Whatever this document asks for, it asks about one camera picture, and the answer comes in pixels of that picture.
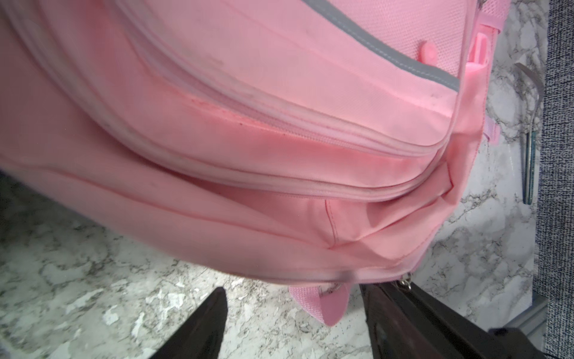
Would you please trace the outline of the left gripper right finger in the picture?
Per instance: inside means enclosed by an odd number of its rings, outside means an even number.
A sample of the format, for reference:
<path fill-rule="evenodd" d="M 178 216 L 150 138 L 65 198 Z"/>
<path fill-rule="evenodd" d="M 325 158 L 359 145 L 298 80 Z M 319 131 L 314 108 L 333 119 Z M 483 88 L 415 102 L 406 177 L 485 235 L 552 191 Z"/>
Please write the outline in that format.
<path fill-rule="evenodd" d="M 375 358 L 492 358 L 487 332 L 427 294 L 396 282 L 360 285 Z"/>

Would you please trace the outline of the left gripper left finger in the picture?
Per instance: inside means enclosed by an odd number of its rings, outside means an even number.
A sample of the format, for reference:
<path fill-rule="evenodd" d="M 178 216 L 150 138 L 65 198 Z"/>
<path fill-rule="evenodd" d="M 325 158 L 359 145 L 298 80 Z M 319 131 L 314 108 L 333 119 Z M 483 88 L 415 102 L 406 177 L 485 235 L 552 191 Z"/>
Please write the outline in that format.
<path fill-rule="evenodd" d="M 226 291 L 218 287 L 150 359 L 218 358 L 227 314 Z"/>

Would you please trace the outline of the pink backpack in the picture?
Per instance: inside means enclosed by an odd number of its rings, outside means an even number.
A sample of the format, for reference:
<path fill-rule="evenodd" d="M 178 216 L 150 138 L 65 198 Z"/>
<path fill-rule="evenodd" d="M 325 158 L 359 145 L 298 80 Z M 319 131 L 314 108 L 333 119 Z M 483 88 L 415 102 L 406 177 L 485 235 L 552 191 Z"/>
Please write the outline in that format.
<path fill-rule="evenodd" d="M 404 278 L 483 139 L 508 1 L 3 1 L 1 169 L 334 325 Z"/>

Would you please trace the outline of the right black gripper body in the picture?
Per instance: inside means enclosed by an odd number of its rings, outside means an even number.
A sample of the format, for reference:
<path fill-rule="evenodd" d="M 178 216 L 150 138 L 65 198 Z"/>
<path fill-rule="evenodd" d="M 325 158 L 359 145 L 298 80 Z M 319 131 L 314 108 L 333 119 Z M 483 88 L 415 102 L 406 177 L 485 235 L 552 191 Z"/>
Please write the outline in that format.
<path fill-rule="evenodd" d="M 488 333 L 502 344 L 512 359 L 544 359 L 545 354 L 537 349 L 518 328 L 492 328 Z"/>

